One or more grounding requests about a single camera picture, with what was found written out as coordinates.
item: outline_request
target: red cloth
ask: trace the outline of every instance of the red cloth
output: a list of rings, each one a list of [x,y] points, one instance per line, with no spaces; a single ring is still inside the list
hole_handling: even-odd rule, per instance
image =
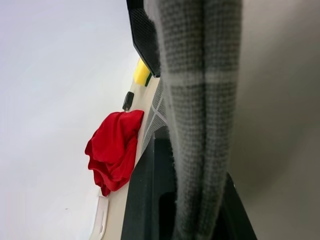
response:
[[[135,166],[138,132],[144,112],[113,112],[89,140],[84,153],[90,156],[88,169],[102,194],[125,185]]]

